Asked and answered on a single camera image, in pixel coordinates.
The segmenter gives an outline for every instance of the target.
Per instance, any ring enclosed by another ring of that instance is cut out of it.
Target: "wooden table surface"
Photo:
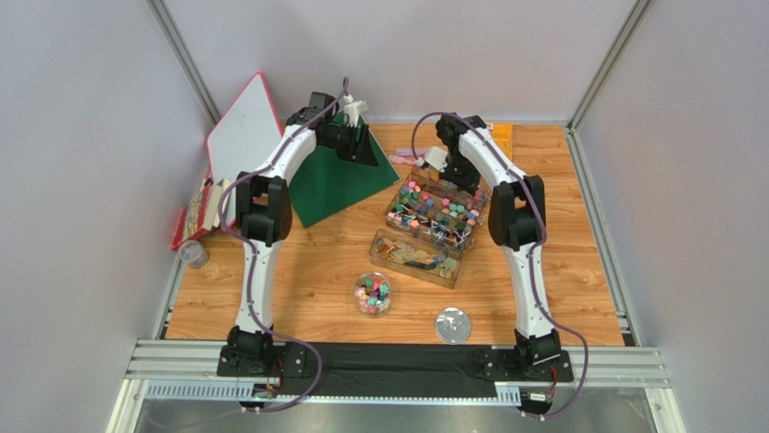
[[[409,146],[412,125],[375,124],[371,130],[389,154]],[[430,124],[420,128],[417,140],[417,147],[440,144]],[[516,125],[513,152],[514,162],[545,184],[549,241],[542,264],[552,315],[591,345],[623,345],[562,129]],[[409,167],[396,169],[403,176]],[[275,330],[312,342],[439,344],[433,320],[456,307],[472,321],[469,344],[514,344],[510,272],[486,226],[476,233],[453,290],[384,270],[393,284],[391,311],[376,319],[358,311],[352,285],[364,272],[381,271],[369,262],[368,248],[376,230],[386,228],[384,211],[397,192],[393,185],[307,229],[294,216],[275,272]],[[243,248],[220,232],[201,242],[210,259],[199,270],[185,271],[166,338],[221,340],[235,324]],[[561,342],[579,344],[565,332]]]

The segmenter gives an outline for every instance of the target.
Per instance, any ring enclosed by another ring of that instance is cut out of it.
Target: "book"
[[[171,241],[171,249],[176,251],[186,241],[201,238],[206,233],[215,230],[221,224],[217,207],[224,190],[230,181],[222,179],[216,185],[206,185],[190,203],[181,211],[176,233]],[[227,209],[229,197],[225,198],[224,209]]]

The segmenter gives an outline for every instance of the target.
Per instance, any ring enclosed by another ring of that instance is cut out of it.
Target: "white wall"
[[[0,428],[104,431],[210,126],[146,2],[0,3]]]
[[[166,3],[222,112],[262,70],[282,118],[349,75],[369,120],[565,121],[633,0]]]
[[[769,4],[655,2],[579,133],[689,432],[766,431]]]

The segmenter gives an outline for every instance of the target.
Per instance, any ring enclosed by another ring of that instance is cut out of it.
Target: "small plastic container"
[[[367,272],[357,278],[353,287],[355,303],[366,317],[380,318],[390,310],[393,286],[383,274]]]
[[[202,268],[208,261],[208,253],[198,241],[187,241],[179,247],[179,258],[192,269]]]
[[[377,230],[368,250],[371,263],[423,281],[454,288],[459,278],[462,252],[438,247],[413,235]]]

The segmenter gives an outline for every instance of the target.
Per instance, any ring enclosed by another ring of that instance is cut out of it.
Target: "green cardboard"
[[[289,194],[294,210],[304,227],[330,217],[393,185],[400,180],[397,171],[382,152],[373,134],[371,146],[378,167],[341,161],[336,152],[317,147],[293,176]]]

